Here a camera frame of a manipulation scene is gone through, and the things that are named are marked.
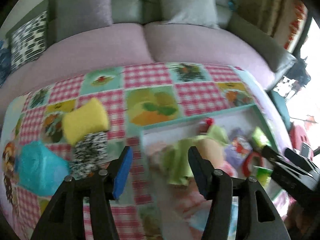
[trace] pink gingham pattern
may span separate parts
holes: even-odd
[[[40,207],[37,196],[30,191],[17,187],[17,198],[21,223],[34,229],[40,219]]]
[[[162,63],[127,66],[123,74],[124,88],[172,84],[169,71]]]
[[[25,145],[39,139],[45,106],[33,108],[25,113],[20,128],[20,144]]]
[[[127,138],[127,145],[132,148],[133,159],[130,169],[134,201],[137,205],[152,202],[149,193],[149,181],[143,167],[139,138]]]
[[[30,100],[31,100],[33,94],[34,94],[34,93],[29,93],[29,94],[28,94],[27,99],[26,99],[26,101],[24,102],[22,112],[25,112],[25,111],[28,109],[28,105],[29,105],[29,103],[30,103]]]
[[[48,104],[65,101],[79,96],[84,75],[57,82],[52,88]]]
[[[113,219],[116,224],[119,238],[121,240],[145,239],[138,212],[135,206],[111,207]],[[84,230],[87,240],[93,240],[92,226],[90,220],[90,206],[84,205]]]
[[[45,146],[57,156],[67,161],[71,161],[72,149],[70,144],[46,144]]]
[[[211,78],[215,82],[239,82],[238,75],[229,66],[204,64]]]
[[[91,98],[97,98],[108,113],[110,130],[107,132],[108,139],[124,138],[124,92],[122,89],[108,90],[96,94],[79,97],[78,107],[84,105]]]
[[[229,108],[214,82],[174,85],[185,115],[203,114]]]

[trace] black and white fabric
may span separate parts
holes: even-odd
[[[22,25],[11,35],[11,72],[40,57],[46,49],[47,11]]]
[[[74,159],[70,162],[71,174],[75,179],[87,177],[98,169],[101,161],[108,156],[107,134],[89,133],[75,146]]]

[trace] gray sofa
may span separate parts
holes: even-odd
[[[56,0],[43,0],[6,34],[48,10],[48,48],[39,59],[11,74],[0,89],[0,127],[17,96],[64,78],[106,66],[152,62],[227,64],[249,71],[271,89],[295,58],[264,32],[216,0],[219,30],[195,25],[161,25],[160,0],[112,0],[114,24],[57,37]]]

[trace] screw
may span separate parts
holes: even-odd
[[[254,176],[249,176],[248,179],[250,182],[257,182],[257,179]]]
[[[213,173],[217,176],[221,176],[223,174],[223,171],[220,169],[215,169]]]
[[[106,176],[107,174],[108,174],[107,170],[100,170],[99,171],[99,175],[101,175],[101,176]]]
[[[72,176],[70,176],[70,175],[65,176],[64,177],[64,181],[71,182],[72,181]]]

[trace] sponge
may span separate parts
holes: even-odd
[[[67,113],[62,119],[63,135],[72,146],[84,139],[89,133],[107,131],[109,129],[109,118],[107,111],[96,98],[88,103]]]

